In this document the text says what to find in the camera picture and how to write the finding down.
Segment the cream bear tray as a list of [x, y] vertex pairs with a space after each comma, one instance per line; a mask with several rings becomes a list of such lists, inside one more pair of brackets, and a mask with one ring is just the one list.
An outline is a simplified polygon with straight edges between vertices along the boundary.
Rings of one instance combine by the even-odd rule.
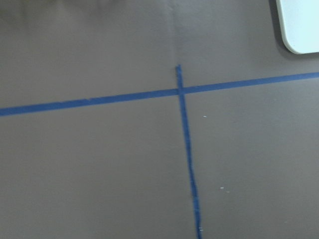
[[294, 54], [319, 51], [319, 1], [276, 1], [281, 36], [286, 48]]

